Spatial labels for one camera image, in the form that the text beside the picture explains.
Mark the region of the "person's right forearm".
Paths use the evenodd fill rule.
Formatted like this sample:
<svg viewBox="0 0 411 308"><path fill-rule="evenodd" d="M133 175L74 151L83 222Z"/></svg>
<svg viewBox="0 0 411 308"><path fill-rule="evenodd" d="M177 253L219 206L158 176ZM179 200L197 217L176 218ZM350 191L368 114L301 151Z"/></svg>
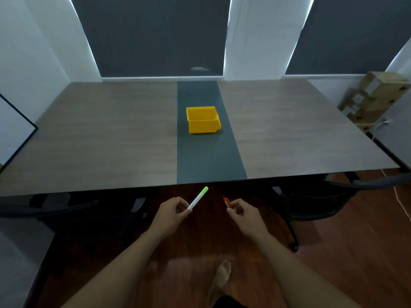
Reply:
<svg viewBox="0 0 411 308"><path fill-rule="evenodd" d="M253 240L268 260L287 308L361 308L268 232Z"/></svg>

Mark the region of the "white pen with green cap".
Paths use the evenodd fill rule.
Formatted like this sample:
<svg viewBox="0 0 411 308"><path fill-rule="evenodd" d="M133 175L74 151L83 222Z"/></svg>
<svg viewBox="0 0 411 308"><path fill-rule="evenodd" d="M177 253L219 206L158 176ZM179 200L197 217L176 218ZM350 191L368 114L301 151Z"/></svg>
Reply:
<svg viewBox="0 0 411 308"><path fill-rule="evenodd" d="M208 186L204 187L203 190L196 196L196 198L192 201L192 203L188 206L188 210L192 210L197 203L202 199L202 197L207 193Z"/></svg>

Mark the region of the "person's right hand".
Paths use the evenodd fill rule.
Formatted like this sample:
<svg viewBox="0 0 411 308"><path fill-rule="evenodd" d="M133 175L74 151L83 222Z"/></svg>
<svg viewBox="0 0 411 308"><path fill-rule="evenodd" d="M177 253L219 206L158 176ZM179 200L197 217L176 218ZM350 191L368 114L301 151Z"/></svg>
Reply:
<svg viewBox="0 0 411 308"><path fill-rule="evenodd" d="M245 236L253 241L258 241L269 235L269 231L256 207L242 199L232 201L231 205L232 209L239 215L239 220L234 222Z"/></svg>

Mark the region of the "yellow plastic bin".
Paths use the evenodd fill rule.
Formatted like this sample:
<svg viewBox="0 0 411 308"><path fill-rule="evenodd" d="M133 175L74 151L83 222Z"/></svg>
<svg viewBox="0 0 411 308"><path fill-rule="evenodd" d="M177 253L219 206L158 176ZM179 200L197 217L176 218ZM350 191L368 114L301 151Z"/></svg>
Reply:
<svg viewBox="0 0 411 308"><path fill-rule="evenodd" d="M190 134L216 133L222 128L215 106L187 107L186 116Z"/></svg>

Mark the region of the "person's foot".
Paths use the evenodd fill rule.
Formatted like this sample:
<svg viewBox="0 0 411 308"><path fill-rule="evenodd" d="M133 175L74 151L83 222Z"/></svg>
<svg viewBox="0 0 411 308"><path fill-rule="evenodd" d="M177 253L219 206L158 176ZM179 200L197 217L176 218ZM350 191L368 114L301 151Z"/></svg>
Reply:
<svg viewBox="0 0 411 308"><path fill-rule="evenodd" d="M208 288L208 302L213 307L218 299L225 294L224 287L228 282L231 274L231 262L223 260L217 267L214 278Z"/></svg>

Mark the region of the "dark grey table runner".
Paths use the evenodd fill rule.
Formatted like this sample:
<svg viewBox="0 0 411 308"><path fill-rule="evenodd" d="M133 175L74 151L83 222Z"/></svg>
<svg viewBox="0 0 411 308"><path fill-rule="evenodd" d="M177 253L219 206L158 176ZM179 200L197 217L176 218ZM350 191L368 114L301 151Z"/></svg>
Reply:
<svg viewBox="0 0 411 308"><path fill-rule="evenodd" d="M222 129L190 134L187 107L214 106ZM228 114L216 81L177 83L177 184L246 180Z"/></svg>

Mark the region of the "person's left hand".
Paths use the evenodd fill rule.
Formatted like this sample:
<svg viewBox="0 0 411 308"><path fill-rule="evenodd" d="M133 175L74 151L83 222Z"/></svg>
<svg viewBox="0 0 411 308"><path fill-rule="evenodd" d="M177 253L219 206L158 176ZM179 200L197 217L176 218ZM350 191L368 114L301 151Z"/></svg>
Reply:
<svg viewBox="0 0 411 308"><path fill-rule="evenodd" d="M186 210L188 206L188 202L181 197L173 197L161 203L148 232L156 238L169 237L183 221L176 218L176 213Z"/></svg>

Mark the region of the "black office chair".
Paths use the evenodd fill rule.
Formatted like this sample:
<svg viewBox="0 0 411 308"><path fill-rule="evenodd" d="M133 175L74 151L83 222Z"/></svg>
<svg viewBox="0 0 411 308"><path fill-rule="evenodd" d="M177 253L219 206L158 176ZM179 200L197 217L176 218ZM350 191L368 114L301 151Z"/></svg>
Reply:
<svg viewBox="0 0 411 308"><path fill-rule="evenodd" d="M0 196L0 218L37 220L62 238L102 240L142 219L147 201L143 188Z"/></svg>
<svg viewBox="0 0 411 308"><path fill-rule="evenodd" d="M277 212L285 221L294 242L291 250L297 252L300 241L293 221L317 221L336 215L359 191L380 190L411 181L411 172L362 181L355 172L344 172L348 183L326 180L326 175L298 176L271 190L276 197Z"/></svg>

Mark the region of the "whiteboard with black frame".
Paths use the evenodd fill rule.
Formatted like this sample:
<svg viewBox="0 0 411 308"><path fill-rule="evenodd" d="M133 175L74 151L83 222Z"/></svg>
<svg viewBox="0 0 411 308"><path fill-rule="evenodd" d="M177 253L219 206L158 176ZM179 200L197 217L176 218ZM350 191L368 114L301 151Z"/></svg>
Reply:
<svg viewBox="0 0 411 308"><path fill-rule="evenodd" d="M37 130L35 124L0 94L0 173Z"/></svg>

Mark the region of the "person's left forearm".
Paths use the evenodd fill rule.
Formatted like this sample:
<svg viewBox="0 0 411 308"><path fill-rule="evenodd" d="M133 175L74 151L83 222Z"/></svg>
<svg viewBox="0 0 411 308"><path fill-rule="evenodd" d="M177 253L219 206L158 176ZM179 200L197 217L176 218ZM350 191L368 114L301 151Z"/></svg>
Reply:
<svg viewBox="0 0 411 308"><path fill-rule="evenodd" d="M125 308L151 254L174 231L150 227L61 308Z"/></svg>

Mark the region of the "dark grey window blind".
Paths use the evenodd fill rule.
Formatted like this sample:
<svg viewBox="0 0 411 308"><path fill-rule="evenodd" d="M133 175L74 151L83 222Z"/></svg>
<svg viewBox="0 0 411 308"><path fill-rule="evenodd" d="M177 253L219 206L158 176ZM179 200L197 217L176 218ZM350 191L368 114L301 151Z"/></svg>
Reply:
<svg viewBox="0 0 411 308"><path fill-rule="evenodd" d="M71 0L101 77L222 76L231 0Z"/></svg>
<svg viewBox="0 0 411 308"><path fill-rule="evenodd" d="M286 75L385 71L411 38L411 0L314 0Z"/></svg>

